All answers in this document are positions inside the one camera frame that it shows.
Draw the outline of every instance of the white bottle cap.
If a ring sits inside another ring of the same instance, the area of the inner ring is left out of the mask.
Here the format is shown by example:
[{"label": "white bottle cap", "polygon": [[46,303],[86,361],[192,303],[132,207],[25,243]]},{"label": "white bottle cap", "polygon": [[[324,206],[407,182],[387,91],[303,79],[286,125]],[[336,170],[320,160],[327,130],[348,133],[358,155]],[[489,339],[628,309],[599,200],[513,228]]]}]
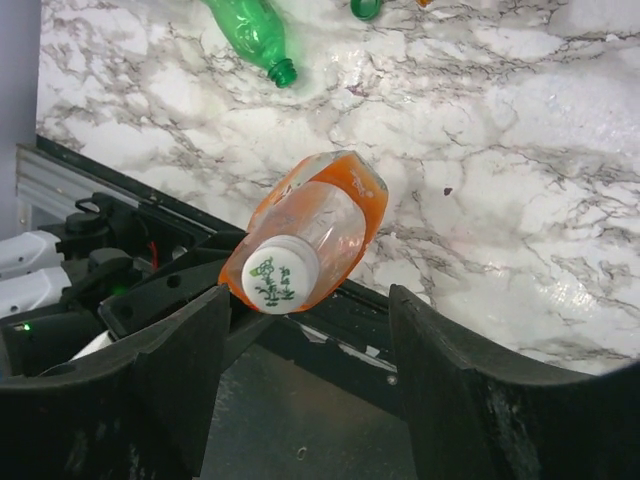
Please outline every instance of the white bottle cap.
[{"label": "white bottle cap", "polygon": [[260,311],[284,315],[300,308],[313,291],[320,262],[311,245],[291,235],[271,237],[242,268],[242,289]]}]

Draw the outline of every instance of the gray floor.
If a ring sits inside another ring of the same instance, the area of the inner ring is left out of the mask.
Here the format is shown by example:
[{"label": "gray floor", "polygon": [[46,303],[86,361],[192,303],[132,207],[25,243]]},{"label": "gray floor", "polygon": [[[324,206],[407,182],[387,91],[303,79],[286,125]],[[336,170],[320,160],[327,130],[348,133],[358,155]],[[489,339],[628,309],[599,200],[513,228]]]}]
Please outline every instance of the gray floor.
[{"label": "gray floor", "polygon": [[404,422],[254,346],[220,382],[201,478],[416,475]]}]

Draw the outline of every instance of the white marble table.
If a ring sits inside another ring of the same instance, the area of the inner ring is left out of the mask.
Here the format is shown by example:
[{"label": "white marble table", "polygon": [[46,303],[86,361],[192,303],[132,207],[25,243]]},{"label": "white marble table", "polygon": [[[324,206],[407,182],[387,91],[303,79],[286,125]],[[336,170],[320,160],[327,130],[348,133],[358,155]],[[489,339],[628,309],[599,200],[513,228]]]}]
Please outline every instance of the white marble table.
[{"label": "white marble table", "polygon": [[273,0],[284,91],[200,4],[43,3],[41,135],[241,227],[300,159],[355,148],[391,202],[354,280],[567,368],[640,354],[640,2],[397,0],[367,25]]}]

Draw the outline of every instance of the orange object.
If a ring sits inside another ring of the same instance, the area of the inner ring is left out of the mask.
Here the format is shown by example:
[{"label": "orange object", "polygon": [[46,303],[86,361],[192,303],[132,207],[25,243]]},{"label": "orange object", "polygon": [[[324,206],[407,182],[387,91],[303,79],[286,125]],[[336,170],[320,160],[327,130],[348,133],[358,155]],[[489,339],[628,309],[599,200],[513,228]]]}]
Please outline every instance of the orange object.
[{"label": "orange object", "polygon": [[258,205],[219,283],[255,310],[308,310],[362,259],[388,196],[384,181],[355,152],[304,159]]}]

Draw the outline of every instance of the marble surface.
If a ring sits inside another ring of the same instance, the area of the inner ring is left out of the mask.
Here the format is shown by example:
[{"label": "marble surface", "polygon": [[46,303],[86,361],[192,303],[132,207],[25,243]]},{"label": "marble surface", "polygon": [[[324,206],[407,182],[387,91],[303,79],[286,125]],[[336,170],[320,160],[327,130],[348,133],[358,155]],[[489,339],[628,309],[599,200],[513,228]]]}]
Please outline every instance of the marble surface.
[{"label": "marble surface", "polygon": [[300,159],[355,148],[391,201],[354,280],[552,364],[638,357],[640,2],[397,0],[367,25],[273,0],[284,91],[201,4],[43,3],[41,135],[241,227]]}]

